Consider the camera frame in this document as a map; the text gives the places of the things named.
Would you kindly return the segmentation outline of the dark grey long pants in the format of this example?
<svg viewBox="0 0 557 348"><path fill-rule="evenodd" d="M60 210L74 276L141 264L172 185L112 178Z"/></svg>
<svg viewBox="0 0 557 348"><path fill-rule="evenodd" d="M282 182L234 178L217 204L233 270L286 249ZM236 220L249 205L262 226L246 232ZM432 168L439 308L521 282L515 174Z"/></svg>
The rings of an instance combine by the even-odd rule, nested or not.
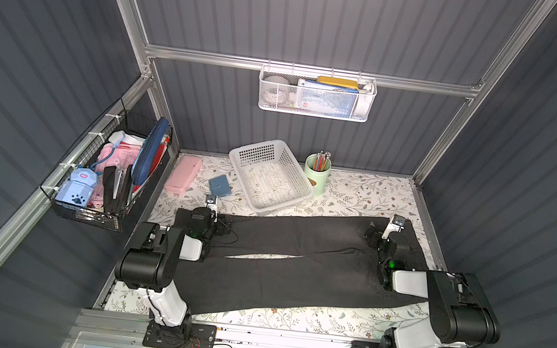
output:
<svg viewBox="0 0 557 348"><path fill-rule="evenodd" d="M194 314L253 308L398 308L419 297L384 289L368 228L386 218L232 216L234 243L215 240L199 262L173 277Z"/></svg>

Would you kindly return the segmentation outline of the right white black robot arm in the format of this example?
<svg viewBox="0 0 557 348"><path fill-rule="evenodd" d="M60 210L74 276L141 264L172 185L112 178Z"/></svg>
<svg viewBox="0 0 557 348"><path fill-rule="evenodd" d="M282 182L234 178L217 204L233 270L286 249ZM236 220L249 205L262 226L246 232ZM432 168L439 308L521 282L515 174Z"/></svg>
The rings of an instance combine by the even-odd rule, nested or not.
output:
<svg viewBox="0 0 557 348"><path fill-rule="evenodd" d="M378 253L378 283L390 292L422 298L428 318L385 331L378 348L475 348L497 343L500 324L472 274L407 268L410 243L401 225L380 231L372 223L366 242Z"/></svg>

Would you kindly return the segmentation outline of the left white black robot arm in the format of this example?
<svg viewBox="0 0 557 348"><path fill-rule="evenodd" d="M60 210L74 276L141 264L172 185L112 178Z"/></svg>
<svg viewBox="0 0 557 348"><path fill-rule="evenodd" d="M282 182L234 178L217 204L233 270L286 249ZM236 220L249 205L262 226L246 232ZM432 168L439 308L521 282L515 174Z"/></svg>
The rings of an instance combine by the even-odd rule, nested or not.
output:
<svg viewBox="0 0 557 348"><path fill-rule="evenodd" d="M178 264L206 259L214 238L230 234L231 224L207 207L179 208L167 227L142 222L115 265L115 279L147 297L157 325L182 328L190 312L174 282Z"/></svg>

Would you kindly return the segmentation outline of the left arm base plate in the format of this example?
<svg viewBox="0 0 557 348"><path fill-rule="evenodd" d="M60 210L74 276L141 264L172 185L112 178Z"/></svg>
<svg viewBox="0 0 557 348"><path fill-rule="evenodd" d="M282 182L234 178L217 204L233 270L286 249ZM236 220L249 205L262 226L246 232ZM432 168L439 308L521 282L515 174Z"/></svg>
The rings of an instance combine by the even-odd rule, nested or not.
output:
<svg viewBox="0 0 557 348"><path fill-rule="evenodd" d="M151 321L142 345L152 348L213 348L217 330L216 326L205 324L167 327Z"/></svg>

